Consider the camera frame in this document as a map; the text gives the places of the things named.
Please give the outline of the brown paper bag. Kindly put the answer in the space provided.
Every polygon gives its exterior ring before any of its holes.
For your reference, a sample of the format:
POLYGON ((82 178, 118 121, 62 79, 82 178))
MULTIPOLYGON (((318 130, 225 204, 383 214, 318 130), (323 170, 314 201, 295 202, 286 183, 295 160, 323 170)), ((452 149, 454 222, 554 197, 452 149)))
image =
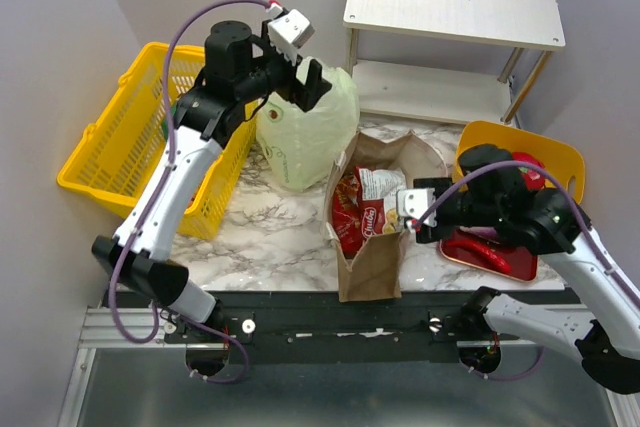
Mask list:
POLYGON ((357 163, 398 168, 411 181, 446 177, 448 168, 440 153, 412 131, 388 142, 358 132, 334 159, 327 181, 321 233, 336 254, 339 300, 345 303, 399 298, 399 274, 408 234, 376 234, 356 254, 349 255, 339 246, 338 229, 332 225, 332 195, 338 181, 352 173, 357 163))

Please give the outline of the purple eggplant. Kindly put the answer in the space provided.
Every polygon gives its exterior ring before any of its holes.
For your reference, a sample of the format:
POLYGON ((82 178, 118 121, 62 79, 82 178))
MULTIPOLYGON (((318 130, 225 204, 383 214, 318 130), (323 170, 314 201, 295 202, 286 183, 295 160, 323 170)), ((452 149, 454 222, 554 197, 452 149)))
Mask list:
POLYGON ((498 242, 500 240, 500 234, 491 227, 460 227, 459 230, 487 241, 498 242))

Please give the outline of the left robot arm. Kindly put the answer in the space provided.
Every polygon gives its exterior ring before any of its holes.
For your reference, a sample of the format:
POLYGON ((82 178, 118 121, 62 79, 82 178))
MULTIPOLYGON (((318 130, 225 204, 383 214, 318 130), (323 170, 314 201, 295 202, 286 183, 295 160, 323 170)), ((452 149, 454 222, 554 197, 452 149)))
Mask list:
POLYGON ((317 61, 310 63, 305 81, 297 78, 298 51, 313 33, 297 10, 264 22, 259 35, 239 21, 211 28, 203 68, 169 107, 167 144, 156 170, 116 233, 93 243, 94 256, 111 272, 111 307, 118 283, 124 283, 188 318, 187 329, 197 340, 209 342, 220 334, 216 298, 190 280, 187 268, 170 263, 171 243, 206 173, 249 121, 247 104, 277 93, 308 112, 330 91, 317 61))

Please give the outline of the red chili pepper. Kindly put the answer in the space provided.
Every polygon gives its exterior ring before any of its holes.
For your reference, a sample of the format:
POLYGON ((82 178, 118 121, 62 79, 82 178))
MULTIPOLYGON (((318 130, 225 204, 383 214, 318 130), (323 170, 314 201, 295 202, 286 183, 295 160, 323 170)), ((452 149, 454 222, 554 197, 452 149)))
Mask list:
POLYGON ((454 249, 461 249, 474 253, 487 261, 495 271, 503 274, 511 272, 510 263, 491 247, 476 240, 447 240, 443 243, 445 250, 452 252, 454 249))

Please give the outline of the red dragon fruit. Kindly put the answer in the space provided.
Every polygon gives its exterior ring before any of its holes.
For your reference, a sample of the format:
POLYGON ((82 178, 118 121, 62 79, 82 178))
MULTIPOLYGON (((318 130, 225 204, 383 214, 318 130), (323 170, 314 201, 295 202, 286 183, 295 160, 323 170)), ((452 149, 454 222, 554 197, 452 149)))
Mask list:
MULTIPOLYGON (((545 168, 544 164, 540 160, 529 153, 514 151, 512 153, 512 157, 516 161, 526 162, 540 168, 545 168)), ((520 167, 519 170, 529 190, 541 190, 545 187, 546 179, 536 170, 532 170, 528 167, 520 167)))

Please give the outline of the white chips packet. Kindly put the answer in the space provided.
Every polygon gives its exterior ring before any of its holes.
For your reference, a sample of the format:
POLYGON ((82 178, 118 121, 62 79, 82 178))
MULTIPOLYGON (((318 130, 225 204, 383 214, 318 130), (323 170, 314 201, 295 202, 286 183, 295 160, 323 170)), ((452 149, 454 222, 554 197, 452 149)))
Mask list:
POLYGON ((399 214, 396 194, 406 188, 406 177, 401 170, 355 169, 359 182, 357 205, 361 217, 361 233, 365 240, 375 235, 398 232, 399 214))

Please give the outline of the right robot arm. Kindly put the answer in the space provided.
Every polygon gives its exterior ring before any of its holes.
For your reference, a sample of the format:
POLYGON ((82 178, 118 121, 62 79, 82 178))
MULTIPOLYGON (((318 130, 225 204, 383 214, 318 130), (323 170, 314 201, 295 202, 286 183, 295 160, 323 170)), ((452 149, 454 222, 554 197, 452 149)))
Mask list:
POLYGON ((396 195, 405 227, 426 244, 460 227, 488 228, 554 269, 587 312, 562 315, 489 287, 478 288, 448 327, 478 340, 512 335, 578 362, 602 387, 639 391, 639 290, 606 251, 590 218, 544 168, 493 144, 466 150, 464 172, 416 179, 396 195))

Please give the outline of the green plastic grocery bag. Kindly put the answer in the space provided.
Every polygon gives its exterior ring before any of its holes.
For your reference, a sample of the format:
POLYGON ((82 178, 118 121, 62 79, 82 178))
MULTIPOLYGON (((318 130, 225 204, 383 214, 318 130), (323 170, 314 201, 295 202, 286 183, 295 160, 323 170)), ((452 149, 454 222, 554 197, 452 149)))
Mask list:
POLYGON ((360 121, 351 75, 340 67, 322 68, 331 89, 311 111, 303 112, 274 93, 257 114, 256 139, 276 181, 292 191, 304 191, 329 175, 360 121))

